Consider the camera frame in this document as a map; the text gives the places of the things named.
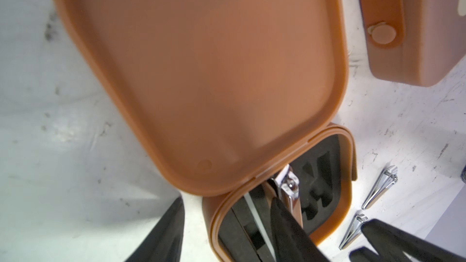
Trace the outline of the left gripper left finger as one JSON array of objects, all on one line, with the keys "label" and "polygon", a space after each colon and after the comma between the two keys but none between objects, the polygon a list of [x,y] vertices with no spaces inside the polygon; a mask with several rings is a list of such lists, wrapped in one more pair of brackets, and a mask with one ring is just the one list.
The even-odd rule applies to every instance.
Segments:
[{"label": "left gripper left finger", "polygon": [[179,262],[182,254],[185,209],[178,197],[127,262]]}]

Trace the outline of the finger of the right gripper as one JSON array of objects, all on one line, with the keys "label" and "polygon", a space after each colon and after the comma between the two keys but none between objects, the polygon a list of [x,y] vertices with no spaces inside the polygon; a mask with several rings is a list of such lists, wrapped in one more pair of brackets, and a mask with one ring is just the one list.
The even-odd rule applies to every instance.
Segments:
[{"label": "finger of the right gripper", "polygon": [[379,256],[366,247],[361,247],[349,254],[350,262],[386,262],[387,260]]},{"label": "finger of the right gripper", "polygon": [[362,233],[375,253],[387,262],[464,262],[466,259],[439,246],[415,237],[381,220],[362,225]]}]

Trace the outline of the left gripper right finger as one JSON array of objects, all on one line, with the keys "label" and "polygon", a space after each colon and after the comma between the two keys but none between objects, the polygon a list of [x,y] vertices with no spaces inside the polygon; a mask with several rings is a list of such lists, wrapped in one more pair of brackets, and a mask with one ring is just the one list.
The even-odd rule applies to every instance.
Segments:
[{"label": "left gripper right finger", "polygon": [[277,262],[328,262],[278,198],[271,202],[271,231]]}]

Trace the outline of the large brown nail clipper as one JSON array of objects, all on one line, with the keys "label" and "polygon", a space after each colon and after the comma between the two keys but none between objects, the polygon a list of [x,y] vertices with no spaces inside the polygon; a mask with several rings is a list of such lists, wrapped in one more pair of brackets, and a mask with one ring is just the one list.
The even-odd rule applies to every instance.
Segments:
[{"label": "large brown nail clipper", "polygon": [[300,180],[293,172],[291,165],[285,165],[268,180],[268,183],[273,188],[277,198],[285,205],[298,224],[303,227]]}]

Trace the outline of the brown case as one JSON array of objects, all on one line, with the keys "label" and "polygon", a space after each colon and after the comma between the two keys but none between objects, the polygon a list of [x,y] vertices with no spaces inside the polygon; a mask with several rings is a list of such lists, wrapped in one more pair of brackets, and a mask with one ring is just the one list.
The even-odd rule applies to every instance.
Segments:
[{"label": "brown case", "polygon": [[430,87],[466,55],[466,0],[359,0],[374,77]]},{"label": "brown case", "polygon": [[351,132],[333,123],[348,83],[342,0],[54,0],[69,36],[176,188],[203,198],[209,243],[248,191],[334,139],[300,185],[320,243],[342,223],[358,177]]}]

